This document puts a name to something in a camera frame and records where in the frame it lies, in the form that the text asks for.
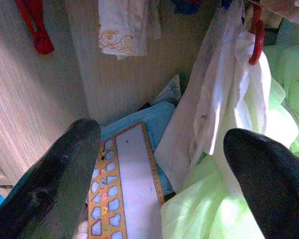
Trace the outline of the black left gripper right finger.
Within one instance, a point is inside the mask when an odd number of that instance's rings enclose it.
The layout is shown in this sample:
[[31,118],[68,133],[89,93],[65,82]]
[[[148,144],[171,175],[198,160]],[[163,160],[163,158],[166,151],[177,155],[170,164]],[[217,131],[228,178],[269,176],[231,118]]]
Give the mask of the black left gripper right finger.
[[226,132],[223,150],[264,237],[299,239],[299,157],[241,128]]

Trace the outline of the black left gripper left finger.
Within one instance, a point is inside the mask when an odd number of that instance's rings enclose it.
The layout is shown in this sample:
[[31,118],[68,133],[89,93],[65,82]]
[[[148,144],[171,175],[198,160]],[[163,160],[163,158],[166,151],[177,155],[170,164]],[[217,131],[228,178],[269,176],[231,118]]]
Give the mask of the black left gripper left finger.
[[70,239],[84,211],[101,128],[79,119],[15,184],[0,205],[0,239]]

